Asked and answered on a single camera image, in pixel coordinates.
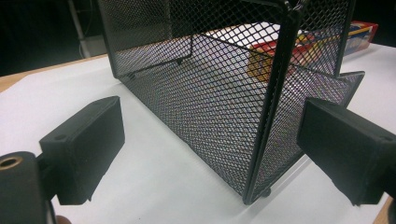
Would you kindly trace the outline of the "red and yellow box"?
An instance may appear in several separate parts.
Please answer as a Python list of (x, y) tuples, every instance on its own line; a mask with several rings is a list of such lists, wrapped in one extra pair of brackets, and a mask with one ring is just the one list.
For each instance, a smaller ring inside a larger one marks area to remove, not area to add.
[[(344, 54), (367, 49), (375, 36), (376, 23), (353, 21), (350, 24)], [(297, 35), (292, 50), (290, 75), (296, 66), (317, 66), (323, 56), (330, 57), (337, 49), (339, 35), (328, 36), (320, 32), (304, 32)], [(247, 74), (267, 83), (276, 53), (276, 40), (254, 44), (249, 47)]]

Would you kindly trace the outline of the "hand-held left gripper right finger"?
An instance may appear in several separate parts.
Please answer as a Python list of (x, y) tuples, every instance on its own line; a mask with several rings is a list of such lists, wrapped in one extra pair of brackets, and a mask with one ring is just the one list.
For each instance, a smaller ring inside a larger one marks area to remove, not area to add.
[(396, 200), (396, 135), (346, 108), (308, 98), (297, 135), (303, 152), (354, 205)]

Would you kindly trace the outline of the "white metal stand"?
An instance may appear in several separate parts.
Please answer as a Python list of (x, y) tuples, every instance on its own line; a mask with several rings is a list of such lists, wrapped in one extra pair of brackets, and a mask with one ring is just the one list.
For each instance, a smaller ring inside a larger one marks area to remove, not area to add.
[(81, 58), (106, 53), (101, 33), (101, 22), (94, 0), (66, 0), (78, 35), (78, 52)]

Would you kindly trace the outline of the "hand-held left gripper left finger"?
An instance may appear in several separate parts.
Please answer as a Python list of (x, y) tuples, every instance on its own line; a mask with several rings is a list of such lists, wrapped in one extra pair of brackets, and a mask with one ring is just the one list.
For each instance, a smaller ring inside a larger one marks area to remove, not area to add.
[(39, 141), (46, 196), (61, 205), (90, 200), (124, 143), (118, 96), (83, 107)]

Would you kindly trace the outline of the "black metal mesh rack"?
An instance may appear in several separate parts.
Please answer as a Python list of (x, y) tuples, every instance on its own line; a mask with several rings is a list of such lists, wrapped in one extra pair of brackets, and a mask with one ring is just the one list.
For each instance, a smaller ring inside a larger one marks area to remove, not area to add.
[(347, 105), (356, 0), (96, 0), (113, 76), (251, 204), (302, 157), (309, 97)]

